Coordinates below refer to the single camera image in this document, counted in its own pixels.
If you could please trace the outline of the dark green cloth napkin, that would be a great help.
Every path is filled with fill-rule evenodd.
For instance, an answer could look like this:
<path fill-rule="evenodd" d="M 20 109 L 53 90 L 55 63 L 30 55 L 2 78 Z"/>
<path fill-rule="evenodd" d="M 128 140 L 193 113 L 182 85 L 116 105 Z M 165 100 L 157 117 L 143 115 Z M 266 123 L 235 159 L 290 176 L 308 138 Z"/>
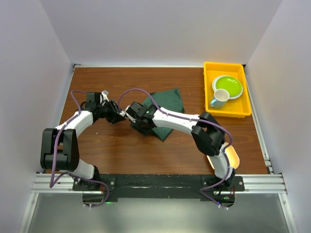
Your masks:
<path fill-rule="evenodd" d="M 184 104 L 179 89 L 171 89 L 150 94 L 158 106 L 167 110 L 184 113 Z M 171 128 L 156 127 L 152 129 L 152 135 L 164 142 L 173 130 Z"/>

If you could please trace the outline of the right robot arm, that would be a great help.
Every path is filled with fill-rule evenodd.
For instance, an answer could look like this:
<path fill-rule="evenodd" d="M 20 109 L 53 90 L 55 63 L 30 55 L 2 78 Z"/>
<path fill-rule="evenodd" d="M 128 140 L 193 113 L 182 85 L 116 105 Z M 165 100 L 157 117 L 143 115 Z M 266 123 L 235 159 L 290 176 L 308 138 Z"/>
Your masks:
<path fill-rule="evenodd" d="M 211 114 L 187 115 L 155 104 L 146 107 L 138 102 L 129 105 L 125 113 L 131 120 L 131 126 L 141 134 L 148 135 L 155 128 L 170 128 L 192 136 L 198 150 L 209 158 L 214 167 L 217 182 L 210 187 L 218 186 L 227 191 L 233 186 L 236 172 L 226 152 L 233 138 Z"/>

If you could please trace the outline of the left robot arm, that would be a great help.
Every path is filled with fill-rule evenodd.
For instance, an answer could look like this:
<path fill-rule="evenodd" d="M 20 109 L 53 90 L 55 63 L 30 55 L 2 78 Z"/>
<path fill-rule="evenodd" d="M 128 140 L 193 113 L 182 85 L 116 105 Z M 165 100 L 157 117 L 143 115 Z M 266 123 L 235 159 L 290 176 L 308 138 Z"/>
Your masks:
<path fill-rule="evenodd" d="M 55 128 L 46 128 L 42 133 L 40 164 L 52 172 L 50 187 L 58 181 L 55 177 L 57 171 L 83 181 L 89 190 L 96 190 L 101 185 L 97 167 L 80 158 L 78 137 L 98 119 L 115 124 L 124 121 L 126 114 L 107 97 L 107 91 L 86 92 L 85 95 L 86 100 L 77 104 L 78 109 L 71 118 Z"/>

